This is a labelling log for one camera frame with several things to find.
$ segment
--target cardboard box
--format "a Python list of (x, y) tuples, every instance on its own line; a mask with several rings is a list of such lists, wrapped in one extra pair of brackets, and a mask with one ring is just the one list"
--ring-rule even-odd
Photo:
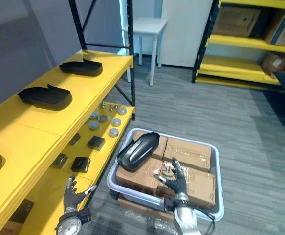
[(0, 231), (0, 235), (17, 235), (25, 223), (34, 203), (24, 199)]
[(265, 41), (285, 46), (285, 10), (277, 10), (267, 31)]
[[(171, 162), (164, 162), (161, 176), (174, 180)], [(215, 176), (213, 174), (192, 169), (182, 165), (187, 182), (189, 200), (201, 207), (211, 207), (215, 204)], [(159, 183), (156, 194), (158, 196), (174, 196), (174, 192), (165, 184)]]
[(125, 209), (133, 210), (143, 216), (152, 217), (156, 219), (162, 219), (164, 221), (173, 222), (174, 216), (172, 213), (162, 212), (149, 207), (145, 207), (141, 204), (127, 201), (122, 195), (118, 198), (118, 204)]
[(119, 166), (116, 179), (119, 185), (150, 195), (155, 195), (158, 180), (154, 178), (154, 171), (160, 171), (162, 161), (149, 158), (136, 172), (131, 173)]
[(211, 147), (168, 138), (163, 160), (171, 162), (173, 157), (181, 164), (208, 172), (210, 169)]
[(261, 68), (268, 75), (283, 70), (285, 68), (285, 55), (270, 52), (262, 62)]
[(212, 33), (248, 37), (260, 12), (258, 8), (222, 6)]
[[(145, 133), (147, 133), (147, 132), (136, 131), (136, 133), (133, 137), (133, 140), (136, 141), (140, 136), (142, 136)], [(167, 137), (166, 136), (160, 136), (158, 147), (156, 150), (153, 151), (153, 153), (151, 154), (151, 157), (155, 158), (155, 159), (163, 160), (163, 155), (164, 155), (164, 151), (166, 148), (166, 143), (167, 143)]]

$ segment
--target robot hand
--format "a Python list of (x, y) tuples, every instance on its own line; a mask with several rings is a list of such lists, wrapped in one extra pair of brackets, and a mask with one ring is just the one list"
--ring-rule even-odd
[(174, 212), (174, 225), (179, 235), (201, 235), (197, 227), (197, 216), (194, 209), (187, 204), (189, 198), (187, 195), (187, 184), (184, 172), (176, 158), (172, 159), (174, 167), (173, 173), (175, 180), (168, 180), (158, 173), (154, 177), (165, 183), (175, 193), (175, 198), (165, 198), (164, 208), (167, 211)]
[(97, 188), (97, 185), (92, 185), (85, 191), (76, 193), (77, 188), (74, 188), (76, 183), (75, 175), (73, 174), (69, 177), (64, 192), (64, 214), (77, 211), (78, 204)]
[(185, 196), (187, 196), (187, 184), (186, 184), (185, 174), (182, 171), (180, 163), (176, 158), (173, 158), (172, 165), (173, 165), (172, 171), (176, 178), (175, 180), (168, 180), (163, 176), (160, 176), (159, 174), (154, 174), (154, 177), (159, 181), (163, 182), (164, 184), (166, 184), (166, 186), (169, 187), (171, 190), (173, 190), (176, 196), (180, 194), (184, 194)]
[(71, 175), (64, 192), (64, 215), (60, 217), (59, 223), (55, 228), (57, 235), (77, 235), (82, 224), (91, 220), (89, 208), (86, 207), (77, 211), (77, 206), (97, 186), (93, 185), (83, 192), (76, 193), (77, 188), (74, 188), (75, 185), (75, 175)]

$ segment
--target white table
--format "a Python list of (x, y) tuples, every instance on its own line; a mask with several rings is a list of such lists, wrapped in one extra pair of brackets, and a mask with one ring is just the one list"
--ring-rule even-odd
[[(142, 65), (142, 37), (143, 36), (152, 36), (153, 37), (153, 48), (152, 48), (152, 56), (151, 56), (151, 72), (150, 72), (150, 86), (153, 86), (154, 80), (154, 69), (155, 69), (155, 57), (156, 57), (156, 48), (157, 48), (157, 40), (159, 35), (160, 44), (157, 51), (157, 63), (158, 67), (162, 66), (161, 62), (161, 54), (162, 54), (162, 44), (163, 44), (163, 33), (165, 30), (165, 26), (167, 23), (167, 19), (161, 18), (137, 18), (133, 20), (133, 34), (135, 36), (139, 36), (139, 65)], [(128, 33), (128, 28), (125, 27), (125, 33)], [(128, 45), (128, 37), (125, 36), (126, 45)], [(130, 82), (130, 69), (127, 69), (127, 81)]]

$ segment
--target gray carpet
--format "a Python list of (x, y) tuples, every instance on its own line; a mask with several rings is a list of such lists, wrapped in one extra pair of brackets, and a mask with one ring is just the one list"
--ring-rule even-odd
[[(150, 87), (150, 60), (144, 57), (144, 65), (135, 67), (137, 118), (126, 132), (145, 128), (208, 142), (219, 150), (225, 216), (216, 223), (214, 234), (285, 234), (283, 114), (276, 114), (262, 91), (191, 84), (187, 69), (156, 67)], [(124, 78), (118, 84), (130, 94)], [(125, 103), (115, 89), (106, 100)], [(118, 195), (110, 191), (106, 177), (119, 147), (90, 201), (92, 221), (84, 225), (84, 234), (176, 234), (170, 223), (118, 206)], [(208, 222), (199, 219), (198, 225), (203, 233)]]

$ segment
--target plastic bin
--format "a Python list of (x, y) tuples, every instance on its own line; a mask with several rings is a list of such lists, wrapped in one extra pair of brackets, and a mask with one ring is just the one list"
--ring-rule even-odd
[[(138, 130), (151, 132), (150, 130), (145, 130), (145, 129), (140, 129), (140, 128), (131, 129), (126, 136), (125, 142), (123, 143), (121, 150), (125, 146), (127, 146), (127, 144), (130, 143), (135, 132)], [(163, 135), (163, 136), (167, 136), (167, 137), (173, 137), (173, 138), (180, 139), (180, 140), (190, 141), (190, 142), (194, 142), (194, 143), (200, 143), (200, 144), (204, 144), (204, 145), (211, 147), (211, 149), (212, 149), (212, 151), (211, 151), (211, 168), (210, 168), (209, 172), (214, 174), (215, 178), (216, 178), (216, 188), (215, 188), (216, 200), (215, 200), (215, 205), (211, 208), (208, 208), (207, 212), (209, 212), (211, 215), (213, 215), (215, 217), (215, 221), (221, 220), (224, 216), (224, 201), (223, 201), (223, 192), (222, 192), (222, 184), (221, 184), (218, 150), (214, 146), (212, 146), (208, 143), (203, 143), (203, 142), (199, 142), (199, 141), (192, 141), (192, 140), (188, 140), (185, 138), (179, 138), (176, 136), (166, 135), (166, 134), (162, 134), (162, 133), (159, 133), (159, 134)], [(154, 208), (154, 209), (157, 209), (160, 211), (164, 211), (164, 200), (163, 199), (118, 185), (117, 181), (116, 181), (116, 172), (118, 170), (118, 167), (119, 167), (119, 165), (118, 165), (117, 159), (115, 159), (114, 165), (110, 169), (110, 172), (109, 172), (109, 175), (107, 178), (107, 184), (108, 184), (110, 189), (123, 194), (123, 196), (129, 201), (133, 201), (133, 202), (145, 205), (145, 206), (150, 207), (150, 208)], [(210, 220), (206, 215), (204, 215), (203, 213), (201, 213), (197, 210), (196, 210), (196, 215), (198, 218)]]

